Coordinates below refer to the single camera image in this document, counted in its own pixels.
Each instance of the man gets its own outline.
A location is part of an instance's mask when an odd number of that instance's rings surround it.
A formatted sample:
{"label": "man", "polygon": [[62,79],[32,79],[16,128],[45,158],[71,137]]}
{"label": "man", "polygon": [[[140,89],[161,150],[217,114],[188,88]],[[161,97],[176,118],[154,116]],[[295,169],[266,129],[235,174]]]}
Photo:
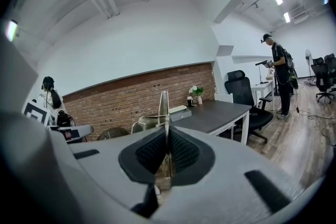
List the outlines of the man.
{"label": "man", "polygon": [[291,85],[289,82],[289,70],[285,60],[285,52],[280,44],[274,41],[270,34],[264,34],[261,42],[266,42],[267,45],[272,46],[273,63],[275,67],[276,76],[279,85],[279,93],[281,98],[281,109],[277,111],[278,119],[288,117],[290,106],[290,91]]}

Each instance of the person holding device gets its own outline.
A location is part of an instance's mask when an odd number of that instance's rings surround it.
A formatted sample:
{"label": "person holding device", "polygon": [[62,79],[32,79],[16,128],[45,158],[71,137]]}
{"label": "person holding device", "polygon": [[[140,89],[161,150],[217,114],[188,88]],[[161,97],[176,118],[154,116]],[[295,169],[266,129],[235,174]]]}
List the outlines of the person holding device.
{"label": "person holding device", "polygon": [[41,89],[44,92],[39,95],[37,103],[47,108],[50,111],[50,116],[53,118],[54,122],[57,125],[60,125],[60,119],[63,118],[64,115],[67,115],[67,117],[69,117],[69,115],[67,114],[62,97],[60,97],[54,89],[53,78],[45,77]]}
{"label": "person holding device", "polygon": [[270,34],[264,34],[261,42],[265,42],[272,48],[273,63],[270,63],[270,67],[275,67],[281,98],[281,109],[277,110],[277,113],[280,114],[278,119],[285,119],[289,115],[292,88],[290,84],[290,73],[285,59],[285,50]]}

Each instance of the brick wall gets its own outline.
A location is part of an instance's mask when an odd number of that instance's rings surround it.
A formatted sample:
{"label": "brick wall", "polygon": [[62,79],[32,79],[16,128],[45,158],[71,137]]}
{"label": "brick wall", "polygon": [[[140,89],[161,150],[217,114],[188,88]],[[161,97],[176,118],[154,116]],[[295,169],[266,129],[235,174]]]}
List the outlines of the brick wall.
{"label": "brick wall", "polygon": [[94,133],[87,139],[96,140],[111,127],[119,126],[130,131],[139,117],[157,115],[164,90],[169,92],[170,108],[187,105],[188,91],[193,85],[204,88],[203,100],[214,98],[216,86],[210,63],[111,81],[67,95],[64,103],[77,125],[93,125]]}

